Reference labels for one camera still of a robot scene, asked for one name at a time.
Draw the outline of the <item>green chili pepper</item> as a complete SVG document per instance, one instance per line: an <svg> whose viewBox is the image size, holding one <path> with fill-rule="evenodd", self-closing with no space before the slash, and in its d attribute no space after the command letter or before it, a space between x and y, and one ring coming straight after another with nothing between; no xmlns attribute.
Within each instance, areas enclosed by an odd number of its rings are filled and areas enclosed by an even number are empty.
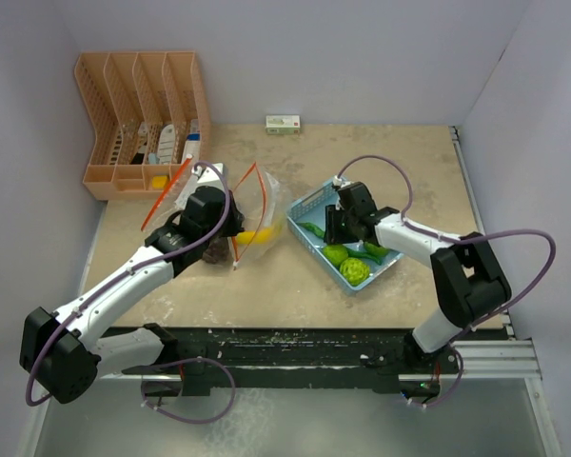
<svg viewBox="0 0 571 457"><path fill-rule="evenodd" d="M325 232L321 228L319 228L318 226L316 226L312 223L302 222L302 223L298 223L297 226L299 228L306 230L307 232L312 233L313 235L315 235L318 238L324 238ZM357 250L353 250L351 248L347 248L347 250L349 253L348 258L358 258L358 259L370 260L377 265L380 265L383 262L382 258L376 258L376 257L368 254L366 251L357 251Z"/></svg>

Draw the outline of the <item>clear orange-zip bag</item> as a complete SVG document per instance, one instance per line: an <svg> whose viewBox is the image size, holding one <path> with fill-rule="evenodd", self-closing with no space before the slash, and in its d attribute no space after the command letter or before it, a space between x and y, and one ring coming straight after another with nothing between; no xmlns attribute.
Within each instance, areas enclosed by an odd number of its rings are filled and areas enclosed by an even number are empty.
<svg viewBox="0 0 571 457"><path fill-rule="evenodd" d="M201 257L231 219L233 198L226 178L224 164L188 157L142 225L145 245L162 254L192 247L185 256Z"/></svg>

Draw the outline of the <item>red grape bunch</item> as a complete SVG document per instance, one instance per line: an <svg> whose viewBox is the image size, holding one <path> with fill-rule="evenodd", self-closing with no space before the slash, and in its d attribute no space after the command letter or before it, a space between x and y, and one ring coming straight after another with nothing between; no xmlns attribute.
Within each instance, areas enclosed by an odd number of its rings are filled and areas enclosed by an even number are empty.
<svg viewBox="0 0 571 457"><path fill-rule="evenodd" d="M214 239L205 252L202 260L208 264L216 265L228 262L230 259L229 242L226 238Z"/></svg>

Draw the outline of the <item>green bumpy fruit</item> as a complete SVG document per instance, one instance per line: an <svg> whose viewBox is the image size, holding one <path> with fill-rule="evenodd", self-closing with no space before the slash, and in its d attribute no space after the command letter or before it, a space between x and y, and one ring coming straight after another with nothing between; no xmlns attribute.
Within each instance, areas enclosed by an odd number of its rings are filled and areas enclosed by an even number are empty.
<svg viewBox="0 0 571 457"><path fill-rule="evenodd" d="M370 267L358 258L347 258L339 266L339 272L352 286L357 287L370 276Z"/></svg>

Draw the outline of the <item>yellow banana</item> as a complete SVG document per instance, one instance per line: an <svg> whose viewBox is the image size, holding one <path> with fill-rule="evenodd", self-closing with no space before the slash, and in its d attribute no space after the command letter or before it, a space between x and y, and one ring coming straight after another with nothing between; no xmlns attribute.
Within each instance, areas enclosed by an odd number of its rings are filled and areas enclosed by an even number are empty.
<svg viewBox="0 0 571 457"><path fill-rule="evenodd" d="M282 233L283 226L274 224L257 230L244 230L239 232L234 240L238 245L265 245L274 242Z"/></svg>

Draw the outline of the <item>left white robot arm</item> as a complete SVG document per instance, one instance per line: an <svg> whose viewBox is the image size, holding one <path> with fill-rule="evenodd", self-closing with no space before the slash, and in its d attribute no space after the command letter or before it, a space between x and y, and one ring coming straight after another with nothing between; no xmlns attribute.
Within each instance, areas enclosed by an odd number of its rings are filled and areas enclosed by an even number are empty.
<svg viewBox="0 0 571 457"><path fill-rule="evenodd" d="M79 398L105 373L148 366L156 373L173 369L178 341L156 324L114 338L106 331L155 289L200 261L218 238L243 229L243 214L229 189L200 186L184 209L173 212L133 256L109 277L54 312L42 307L24 322L20 365L30 375L26 402L34 384L66 404Z"/></svg>

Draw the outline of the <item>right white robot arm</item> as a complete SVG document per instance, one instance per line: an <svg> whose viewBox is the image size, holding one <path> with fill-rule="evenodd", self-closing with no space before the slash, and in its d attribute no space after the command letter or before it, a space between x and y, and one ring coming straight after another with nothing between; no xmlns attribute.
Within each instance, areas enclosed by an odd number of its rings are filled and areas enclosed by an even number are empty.
<svg viewBox="0 0 571 457"><path fill-rule="evenodd" d="M404 340L405 364L426 372L438 351L478 319L512 296L511 287L488 242L478 232L461 236L408 225L396 209L379 209L367 186L335 178L335 205L325 209L325 241L367 242L399 253L431 269L438 309Z"/></svg>

